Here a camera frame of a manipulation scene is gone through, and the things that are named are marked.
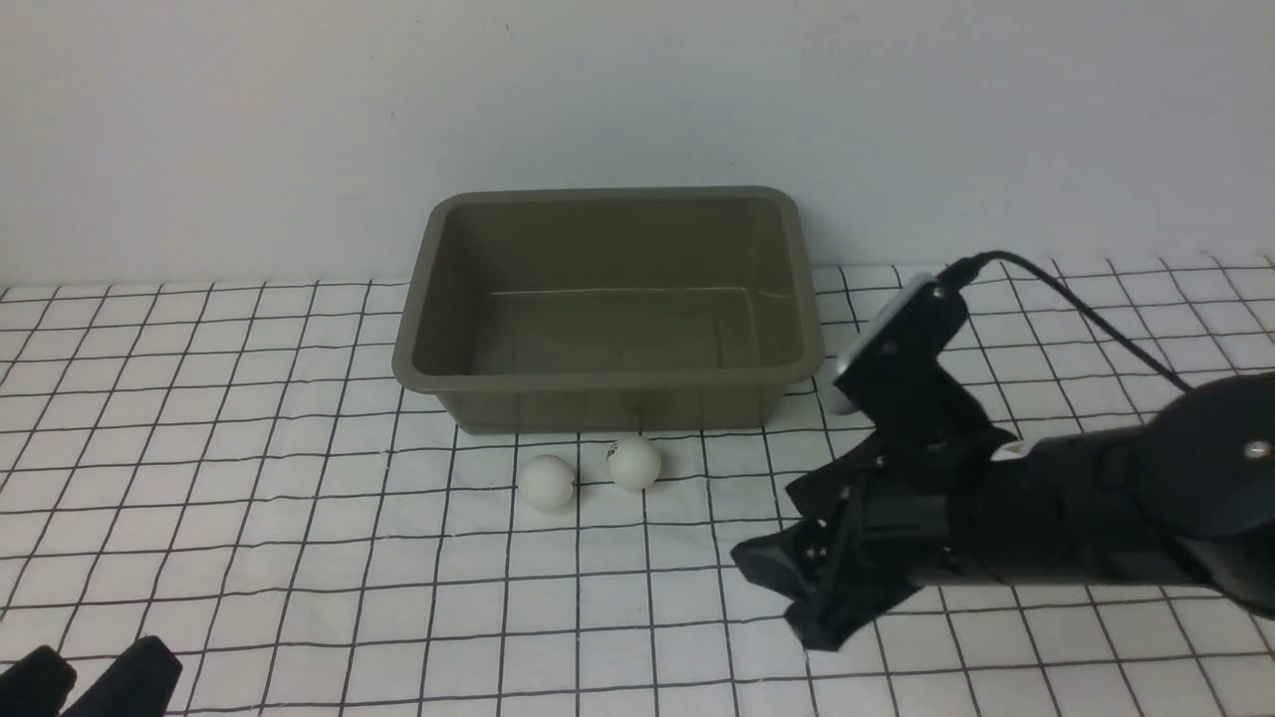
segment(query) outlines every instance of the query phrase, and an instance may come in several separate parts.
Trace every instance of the bolt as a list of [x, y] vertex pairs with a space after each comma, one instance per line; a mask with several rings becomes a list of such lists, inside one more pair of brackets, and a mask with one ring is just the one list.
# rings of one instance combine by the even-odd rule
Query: bolt
[[1262, 458], [1269, 458], [1271, 454], [1271, 444], [1269, 440], [1251, 440], [1244, 444], [1244, 458], [1250, 461], [1261, 461]]

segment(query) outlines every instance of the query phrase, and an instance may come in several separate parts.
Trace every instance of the ping pong ball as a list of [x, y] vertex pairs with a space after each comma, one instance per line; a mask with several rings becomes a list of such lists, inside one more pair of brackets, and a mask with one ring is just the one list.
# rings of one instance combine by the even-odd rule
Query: ping pong ball
[[622, 438], [607, 449], [607, 473], [612, 482], [632, 492], [655, 482], [659, 464], [659, 449], [641, 436]]
[[537, 455], [518, 471], [518, 495], [537, 510], [557, 510], [575, 492], [575, 471], [557, 455]]

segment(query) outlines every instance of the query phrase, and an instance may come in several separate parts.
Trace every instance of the black cable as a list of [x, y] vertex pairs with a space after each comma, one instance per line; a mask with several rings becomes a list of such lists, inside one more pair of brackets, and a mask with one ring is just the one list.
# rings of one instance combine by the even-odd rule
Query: black cable
[[1094, 311], [1088, 304], [1081, 301], [1079, 296], [1072, 293], [1071, 290], [1066, 287], [1066, 285], [1051, 277], [1044, 272], [1044, 269], [1037, 267], [1035, 264], [1028, 262], [1026, 259], [1019, 256], [1017, 254], [997, 250], [997, 251], [984, 251], [982, 254], [975, 254], [973, 256], [959, 259], [942, 272], [938, 272], [938, 281], [949, 286], [952, 286], [956, 290], [964, 288], [974, 281], [974, 277], [978, 276], [978, 272], [982, 270], [983, 267], [988, 265], [992, 262], [1005, 262], [1007, 264], [1014, 264], [1015, 267], [1019, 267], [1020, 269], [1024, 269], [1025, 272], [1030, 273], [1033, 277], [1040, 279], [1046, 286], [1058, 292], [1058, 295], [1066, 299], [1068, 304], [1075, 306], [1076, 310], [1080, 311], [1082, 316], [1093, 322], [1095, 327], [1100, 328], [1103, 333], [1112, 337], [1112, 339], [1114, 339], [1116, 343], [1121, 344], [1126, 351], [1136, 356], [1141, 362], [1146, 364], [1156, 374], [1164, 376], [1164, 380], [1173, 384], [1174, 388], [1177, 388], [1183, 393], [1191, 390], [1191, 384], [1182, 380], [1182, 376], [1173, 373], [1173, 370], [1165, 366], [1164, 364], [1156, 361], [1155, 357], [1148, 353], [1146, 351], [1142, 351], [1142, 348], [1139, 344], [1133, 343], [1127, 336], [1119, 333], [1116, 329], [1116, 327], [1111, 325], [1111, 323], [1107, 319], [1102, 318], [1102, 315], [1099, 315], [1098, 311]]

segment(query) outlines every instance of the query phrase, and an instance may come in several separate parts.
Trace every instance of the white grid cloth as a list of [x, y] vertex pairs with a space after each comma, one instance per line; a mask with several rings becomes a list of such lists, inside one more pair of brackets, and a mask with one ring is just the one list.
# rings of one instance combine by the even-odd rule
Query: white grid cloth
[[[1275, 369], [1264, 256], [1052, 264], [1200, 383]], [[933, 267], [815, 270], [830, 352]], [[1043, 285], [965, 291], [943, 365], [1025, 438], [1146, 420], [1174, 392]], [[1210, 716], [1275, 712], [1275, 624], [1209, 591], [926, 589], [839, 654], [803, 654], [740, 540], [868, 432], [807, 381], [764, 431], [469, 436], [390, 376], [402, 283], [0, 292], [0, 667], [50, 644], [79, 689], [144, 634], [172, 713]], [[575, 509], [514, 499], [541, 453]]]

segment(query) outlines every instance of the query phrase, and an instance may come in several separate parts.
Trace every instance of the olive green bin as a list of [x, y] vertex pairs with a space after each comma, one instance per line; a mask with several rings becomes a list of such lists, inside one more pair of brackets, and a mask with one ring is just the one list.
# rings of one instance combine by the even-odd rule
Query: olive green bin
[[500, 191], [431, 213], [394, 375], [473, 434], [741, 429], [822, 360], [788, 195]]

